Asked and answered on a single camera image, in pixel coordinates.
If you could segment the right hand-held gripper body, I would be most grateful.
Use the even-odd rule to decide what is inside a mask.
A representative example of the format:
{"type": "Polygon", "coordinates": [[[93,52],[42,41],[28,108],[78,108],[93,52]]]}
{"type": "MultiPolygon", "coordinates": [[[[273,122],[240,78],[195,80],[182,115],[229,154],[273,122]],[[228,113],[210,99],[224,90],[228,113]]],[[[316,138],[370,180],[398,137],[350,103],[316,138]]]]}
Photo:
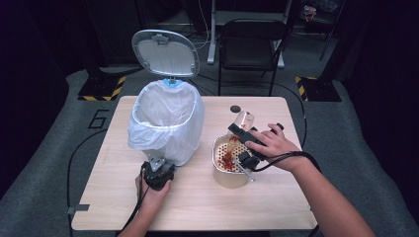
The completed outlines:
{"type": "Polygon", "coordinates": [[[258,164],[265,159],[266,157],[261,154],[254,155],[244,151],[233,160],[233,163],[249,178],[251,182],[255,182],[256,179],[251,175],[251,173],[255,172],[258,164]]]}

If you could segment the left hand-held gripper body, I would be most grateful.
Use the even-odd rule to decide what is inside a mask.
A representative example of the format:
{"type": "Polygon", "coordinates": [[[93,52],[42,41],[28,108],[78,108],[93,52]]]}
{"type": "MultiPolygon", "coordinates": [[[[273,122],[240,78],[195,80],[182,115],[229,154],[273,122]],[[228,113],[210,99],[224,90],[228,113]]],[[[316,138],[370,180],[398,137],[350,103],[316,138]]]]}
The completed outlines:
{"type": "Polygon", "coordinates": [[[141,165],[141,174],[145,183],[155,191],[161,191],[167,181],[173,180],[176,171],[176,165],[165,158],[149,156],[141,165]]]}

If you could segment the clear plastic cup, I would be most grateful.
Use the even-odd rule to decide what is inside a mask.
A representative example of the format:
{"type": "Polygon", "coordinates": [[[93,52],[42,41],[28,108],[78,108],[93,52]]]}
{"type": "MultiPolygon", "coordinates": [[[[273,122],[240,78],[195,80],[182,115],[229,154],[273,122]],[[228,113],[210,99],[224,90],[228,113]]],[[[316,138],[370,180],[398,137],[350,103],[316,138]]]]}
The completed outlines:
{"type": "Polygon", "coordinates": [[[236,117],[234,123],[243,130],[249,130],[254,121],[254,116],[247,111],[241,111],[236,117]]]}

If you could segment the white perforated strainer insert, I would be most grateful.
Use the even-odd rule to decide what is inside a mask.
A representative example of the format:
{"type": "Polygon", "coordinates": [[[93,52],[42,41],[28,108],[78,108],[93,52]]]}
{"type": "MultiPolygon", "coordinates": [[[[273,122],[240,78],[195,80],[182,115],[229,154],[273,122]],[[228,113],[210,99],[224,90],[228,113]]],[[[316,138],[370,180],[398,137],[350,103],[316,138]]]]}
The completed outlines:
{"type": "Polygon", "coordinates": [[[247,152],[248,148],[237,142],[221,142],[215,148],[215,166],[221,171],[240,173],[240,168],[234,163],[238,156],[247,152]]]}

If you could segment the white pedal trash bin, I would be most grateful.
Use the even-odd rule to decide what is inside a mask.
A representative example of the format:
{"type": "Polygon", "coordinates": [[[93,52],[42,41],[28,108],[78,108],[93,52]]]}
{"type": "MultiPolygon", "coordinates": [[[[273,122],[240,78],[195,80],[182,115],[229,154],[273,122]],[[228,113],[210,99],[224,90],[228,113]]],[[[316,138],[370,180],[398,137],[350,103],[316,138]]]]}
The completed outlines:
{"type": "Polygon", "coordinates": [[[131,45],[137,60],[148,72],[171,84],[187,82],[200,70],[195,46],[184,36],[164,30],[142,30],[134,34],[131,45]]]}

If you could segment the person's left hand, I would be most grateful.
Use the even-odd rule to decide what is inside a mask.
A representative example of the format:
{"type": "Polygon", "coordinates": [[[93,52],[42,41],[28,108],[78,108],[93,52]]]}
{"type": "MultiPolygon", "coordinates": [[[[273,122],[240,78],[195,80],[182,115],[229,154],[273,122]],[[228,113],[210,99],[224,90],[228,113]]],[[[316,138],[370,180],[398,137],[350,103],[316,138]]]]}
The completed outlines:
{"type": "Polygon", "coordinates": [[[140,201],[140,207],[158,207],[162,205],[164,199],[171,189],[171,180],[167,181],[160,191],[155,191],[142,179],[140,175],[135,178],[137,188],[137,199],[140,201]]]}

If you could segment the person's right hand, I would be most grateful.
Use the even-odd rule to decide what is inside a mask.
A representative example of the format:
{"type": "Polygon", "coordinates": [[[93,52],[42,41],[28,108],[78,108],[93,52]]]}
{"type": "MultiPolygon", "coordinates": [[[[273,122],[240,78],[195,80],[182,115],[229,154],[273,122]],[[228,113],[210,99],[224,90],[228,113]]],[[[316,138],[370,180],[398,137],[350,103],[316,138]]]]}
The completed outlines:
{"type": "MultiPolygon", "coordinates": [[[[269,130],[261,132],[255,130],[250,131],[250,133],[261,141],[262,144],[257,144],[253,141],[246,141],[245,145],[256,152],[267,156],[269,163],[273,163],[275,158],[285,155],[286,153],[299,150],[294,143],[285,137],[283,130],[278,125],[269,123],[268,128],[269,130]]],[[[293,173],[294,170],[305,161],[305,158],[296,156],[279,161],[275,163],[275,166],[293,173]]]]}

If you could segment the black folding chair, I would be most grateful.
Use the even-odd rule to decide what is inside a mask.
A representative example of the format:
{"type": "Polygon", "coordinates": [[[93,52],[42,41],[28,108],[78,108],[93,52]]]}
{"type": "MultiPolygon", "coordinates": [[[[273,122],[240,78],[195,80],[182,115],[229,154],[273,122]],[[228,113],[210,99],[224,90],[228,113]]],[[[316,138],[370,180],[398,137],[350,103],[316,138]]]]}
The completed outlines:
{"type": "Polygon", "coordinates": [[[288,26],[279,20],[234,19],[224,24],[219,37],[217,91],[224,84],[222,71],[271,72],[271,96],[288,26]]]}
{"type": "Polygon", "coordinates": [[[217,4],[221,0],[210,0],[210,20],[209,27],[209,52],[207,56],[207,64],[214,65],[216,60],[216,27],[224,26],[228,21],[234,19],[261,19],[261,20],[278,20],[288,23],[291,19],[292,5],[296,0],[257,0],[261,6],[249,6],[244,9],[239,6],[238,10],[232,7],[218,10],[217,4]]]}

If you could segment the grey tape strip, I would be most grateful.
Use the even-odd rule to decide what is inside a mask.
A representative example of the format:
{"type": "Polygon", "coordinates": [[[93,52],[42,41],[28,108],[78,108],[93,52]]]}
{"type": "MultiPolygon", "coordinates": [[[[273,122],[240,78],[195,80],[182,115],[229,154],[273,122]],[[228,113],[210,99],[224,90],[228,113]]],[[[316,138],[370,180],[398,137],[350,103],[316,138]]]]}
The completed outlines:
{"type": "Polygon", "coordinates": [[[76,204],[75,206],[69,206],[67,208],[66,213],[68,215],[73,215],[75,214],[77,211],[88,211],[89,210],[90,205],[89,204],[76,204]]]}

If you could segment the black stand with striped base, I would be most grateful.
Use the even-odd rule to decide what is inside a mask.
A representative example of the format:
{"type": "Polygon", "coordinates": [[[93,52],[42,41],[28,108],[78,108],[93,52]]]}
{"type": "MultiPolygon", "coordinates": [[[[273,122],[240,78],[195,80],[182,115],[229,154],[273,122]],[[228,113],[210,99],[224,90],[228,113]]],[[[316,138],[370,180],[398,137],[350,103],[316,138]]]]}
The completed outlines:
{"type": "MultiPolygon", "coordinates": [[[[319,56],[322,60],[326,50],[335,35],[338,21],[346,5],[346,0],[338,7],[336,13],[322,12],[314,6],[304,4],[301,12],[302,18],[309,24],[325,31],[324,46],[319,56]]],[[[323,74],[318,77],[295,77],[297,89],[304,102],[340,102],[341,98],[335,89],[331,79],[323,74]]]]}
{"type": "Polygon", "coordinates": [[[124,82],[124,75],[110,72],[106,62],[94,21],[86,0],[78,0],[81,17],[81,56],[88,78],[78,93],[86,101],[114,100],[124,82]]]}

